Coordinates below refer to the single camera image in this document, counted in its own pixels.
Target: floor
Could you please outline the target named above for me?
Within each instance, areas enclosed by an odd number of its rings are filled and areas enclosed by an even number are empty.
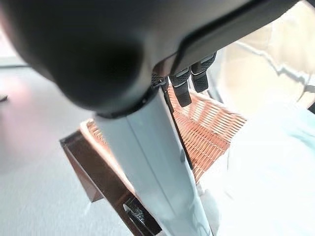
[[[59,139],[92,113],[29,68],[0,69],[0,235],[131,235],[106,200],[89,202]]]

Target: wicker basket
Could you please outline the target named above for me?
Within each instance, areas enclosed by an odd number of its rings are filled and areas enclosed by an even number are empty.
[[[243,126],[245,119],[230,112],[221,103],[193,91],[190,93],[192,103],[182,108],[171,87],[168,92],[197,183],[202,174],[228,149],[232,137]],[[88,120],[85,125],[94,141],[112,155],[94,121]]]

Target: white fabric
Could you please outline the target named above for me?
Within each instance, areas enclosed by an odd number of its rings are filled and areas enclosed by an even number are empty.
[[[208,205],[219,209],[210,221],[220,223],[218,236],[315,235],[315,115],[296,104],[269,106],[200,184],[215,197]]]
[[[315,9],[300,1],[277,20],[226,46],[209,69],[212,87],[223,103],[247,118],[259,112],[270,96],[312,105],[314,22]]]

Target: white cloth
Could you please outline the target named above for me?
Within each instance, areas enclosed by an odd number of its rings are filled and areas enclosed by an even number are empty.
[[[220,223],[215,234],[315,235],[314,114],[296,104],[269,106],[235,136],[222,167],[226,176],[211,168],[201,179],[215,197],[208,205],[219,209],[209,221]]]
[[[266,97],[315,100],[315,8],[300,1],[277,20],[226,46],[210,67],[211,91],[250,118]]]

